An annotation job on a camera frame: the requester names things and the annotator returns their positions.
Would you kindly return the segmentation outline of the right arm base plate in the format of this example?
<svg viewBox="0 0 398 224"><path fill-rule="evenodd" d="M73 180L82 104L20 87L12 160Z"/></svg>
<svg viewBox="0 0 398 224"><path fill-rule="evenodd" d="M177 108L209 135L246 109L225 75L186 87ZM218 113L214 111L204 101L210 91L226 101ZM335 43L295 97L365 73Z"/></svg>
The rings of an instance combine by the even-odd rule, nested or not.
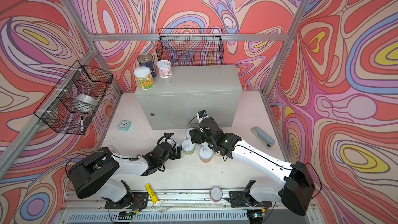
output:
<svg viewBox="0 0 398 224"><path fill-rule="evenodd" d="M230 191L229 197L226 200L230 203L232 208L239 207L261 207L268 209L273 206L270 201L259 202L255 200L249 193L243 191Z"/></svg>

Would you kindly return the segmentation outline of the green label can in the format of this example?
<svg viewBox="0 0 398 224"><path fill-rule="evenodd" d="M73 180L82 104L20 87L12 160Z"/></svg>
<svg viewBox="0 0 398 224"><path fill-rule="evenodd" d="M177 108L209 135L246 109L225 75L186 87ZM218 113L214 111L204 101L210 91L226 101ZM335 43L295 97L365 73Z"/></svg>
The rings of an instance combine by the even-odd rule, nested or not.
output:
<svg viewBox="0 0 398 224"><path fill-rule="evenodd" d="M181 147L183 153L187 156L190 156L195 152L195 144L192 143L191 139L184 140Z"/></svg>

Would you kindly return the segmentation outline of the pink label can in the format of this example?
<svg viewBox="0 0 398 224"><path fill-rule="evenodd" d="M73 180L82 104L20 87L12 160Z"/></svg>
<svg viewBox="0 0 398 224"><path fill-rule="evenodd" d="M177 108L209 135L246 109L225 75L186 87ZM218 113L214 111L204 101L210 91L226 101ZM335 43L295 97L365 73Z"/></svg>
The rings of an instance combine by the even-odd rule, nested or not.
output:
<svg viewBox="0 0 398 224"><path fill-rule="evenodd" d="M158 69L158 75L161 78L169 78L172 76L172 63L168 60L160 60L156 64Z"/></svg>

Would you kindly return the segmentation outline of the green yellow peach can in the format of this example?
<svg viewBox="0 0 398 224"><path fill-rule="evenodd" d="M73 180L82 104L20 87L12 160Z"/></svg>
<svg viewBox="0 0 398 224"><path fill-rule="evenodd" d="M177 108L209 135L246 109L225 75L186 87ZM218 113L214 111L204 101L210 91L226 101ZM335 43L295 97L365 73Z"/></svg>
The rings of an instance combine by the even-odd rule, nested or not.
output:
<svg viewBox="0 0 398 224"><path fill-rule="evenodd" d="M138 82L138 86L142 90L149 90L154 85L151 69L146 66L138 67L134 71L134 76Z"/></svg>

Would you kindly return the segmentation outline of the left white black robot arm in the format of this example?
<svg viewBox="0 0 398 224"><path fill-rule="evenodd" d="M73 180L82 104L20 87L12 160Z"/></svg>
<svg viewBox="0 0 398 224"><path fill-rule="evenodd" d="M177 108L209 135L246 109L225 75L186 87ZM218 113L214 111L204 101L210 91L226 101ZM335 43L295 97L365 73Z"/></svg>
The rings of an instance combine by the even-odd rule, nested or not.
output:
<svg viewBox="0 0 398 224"><path fill-rule="evenodd" d="M107 201L106 209L131 208L134 194L125 181L113 176L163 172L166 162L180 159L181 152L182 147L175 140L158 142L151 152L137 157L122 156L103 147L73 165L67 177L79 199L96 195Z"/></svg>

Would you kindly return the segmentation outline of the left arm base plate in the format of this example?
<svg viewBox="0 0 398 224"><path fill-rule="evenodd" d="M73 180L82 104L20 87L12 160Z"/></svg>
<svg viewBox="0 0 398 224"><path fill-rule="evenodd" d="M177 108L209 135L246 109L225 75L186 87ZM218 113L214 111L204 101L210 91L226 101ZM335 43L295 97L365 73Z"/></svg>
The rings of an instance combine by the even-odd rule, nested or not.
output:
<svg viewBox="0 0 398 224"><path fill-rule="evenodd" d="M128 193L118 202L107 200L105 209L132 209L141 211L147 207L148 200L149 193L146 191Z"/></svg>

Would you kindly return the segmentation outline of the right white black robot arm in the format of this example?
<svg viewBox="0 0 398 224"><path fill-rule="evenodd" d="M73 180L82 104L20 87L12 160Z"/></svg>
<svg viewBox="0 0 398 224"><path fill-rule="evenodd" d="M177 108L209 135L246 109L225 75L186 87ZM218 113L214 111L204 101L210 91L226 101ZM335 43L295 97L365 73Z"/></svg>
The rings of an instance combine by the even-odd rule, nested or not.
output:
<svg viewBox="0 0 398 224"><path fill-rule="evenodd" d="M275 186L263 187L251 180L241 192L249 206L260 202L282 203L288 210L304 216L313 198L316 186L307 165L285 162L254 148L241 137L225 133L213 118L197 116L198 128L190 131L194 144L208 144L223 159L243 162L270 178Z"/></svg>

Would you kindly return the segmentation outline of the dark blue tin can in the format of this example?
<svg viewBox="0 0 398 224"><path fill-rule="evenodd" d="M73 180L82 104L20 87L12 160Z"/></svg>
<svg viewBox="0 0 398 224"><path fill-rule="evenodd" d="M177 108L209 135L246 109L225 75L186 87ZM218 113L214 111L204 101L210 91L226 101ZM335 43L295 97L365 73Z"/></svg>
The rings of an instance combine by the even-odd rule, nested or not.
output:
<svg viewBox="0 0 398 224"><path fill-rule="evenodd" d="M139 67L147 67L151 70L151 75L153 78L155 78L156 72L154 68L154 56L151 54L142 54L139 55L137 58L138 61L138 66Z"/></svg>

